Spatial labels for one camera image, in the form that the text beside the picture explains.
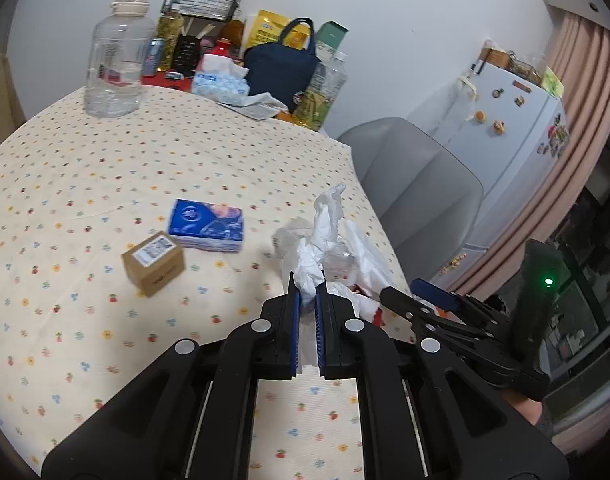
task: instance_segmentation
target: clear plastic container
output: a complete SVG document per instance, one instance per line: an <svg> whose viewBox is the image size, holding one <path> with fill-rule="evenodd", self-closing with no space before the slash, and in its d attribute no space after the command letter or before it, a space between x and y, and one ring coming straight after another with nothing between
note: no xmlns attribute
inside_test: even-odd
<svg viewBox="0 0 610 480"><path fill-rule="evenodd" d="M156 24L149 0L117 0L95 27L85 86L85 110L98 118L119 117L140 106L142 70Z"/></svg>
<svg viewBox="0 0 610 480"><path fill-rule="evenodd" d="M327 64L320 62L311 78L305 94L292 115L299 126L318 131L332 107L342 85L347 81L344 69L345 54L336 52Z"/></svg>
<svg viewBox="0 0 610 480"><path fill-rule="evenodd" d="M163 57L158 64L158 71L164 72L172 66L174 58L174 50L178 43L178 36L182 31L183 18L178 10L180 4L172 4L172 10L166 12L158 19L158 36L163 38L165 45L163 46Z"/></svg>

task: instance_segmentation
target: bag handle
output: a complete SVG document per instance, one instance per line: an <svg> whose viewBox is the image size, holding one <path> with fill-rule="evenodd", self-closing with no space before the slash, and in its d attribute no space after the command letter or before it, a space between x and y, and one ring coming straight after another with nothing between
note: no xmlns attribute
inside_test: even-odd
<svg viewBox="0 0 610 480"><path fill-rule="evenodd" d="M284 44L283 41L285 41L285 38L290 33L291 29L296 27L300 23L305 23L306 25L309 25L309 28L311 29L311 34L309 35L309 44L307 45L307 52L309 52L312 56L315 56L316 33L314 32L314 22L311 20L311 18L296 18L295 20L291 20L287 24L287 27L285 27L280 33L280 36L278 37L278 41L276 43Z"/></svg>

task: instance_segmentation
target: blue can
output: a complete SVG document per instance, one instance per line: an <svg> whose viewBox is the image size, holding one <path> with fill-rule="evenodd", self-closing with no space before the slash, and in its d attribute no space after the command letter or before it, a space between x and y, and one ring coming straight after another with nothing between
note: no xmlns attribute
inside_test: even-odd
<svg viewBox="0 0 610 480"><path fill-rule="evenodd" d="M143 76L156 75L156 69L160 63L160 58L163 55L163 46L165 40L163 38L152 38L145 55L145 63L143 64Z"/></svg>

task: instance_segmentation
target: tablecloth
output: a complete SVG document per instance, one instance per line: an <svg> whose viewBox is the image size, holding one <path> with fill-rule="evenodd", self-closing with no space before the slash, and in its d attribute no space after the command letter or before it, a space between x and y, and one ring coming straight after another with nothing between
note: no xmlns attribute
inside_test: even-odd
<svg viewBox="0 0 610 480"><path fill-rule="evenodd" d="M293 124L256 122L191 94L148 87L136 112L98 120L82 90L0 146L0 427L37 471L47 453L173 342L224 338L283 293L272 233L312 219L316 196L342 206L394 253L358 183L350 149ZM240 253L185 249L186 270L152 298L120 256L165 230L176 198L242 208ZM386 330L411 334L384 316ZM251 479L362 477L354 381L306 367L259 386Z"/></svg>

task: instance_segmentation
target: white refrigerator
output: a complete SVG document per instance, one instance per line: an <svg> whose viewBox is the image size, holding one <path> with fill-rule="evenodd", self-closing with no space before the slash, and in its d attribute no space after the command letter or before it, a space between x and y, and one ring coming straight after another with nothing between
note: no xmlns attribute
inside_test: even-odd
<svg viewBox="0 0 610 480"><path fill-rule="evenodd" d="M484 117L465 117L455 105L434 139L477 176L483 202L463 250L432 280L441 288L449 288L509 227L569 140L562 102L542 88L491 64L470 80L478 91L475 111Z"/></svg>

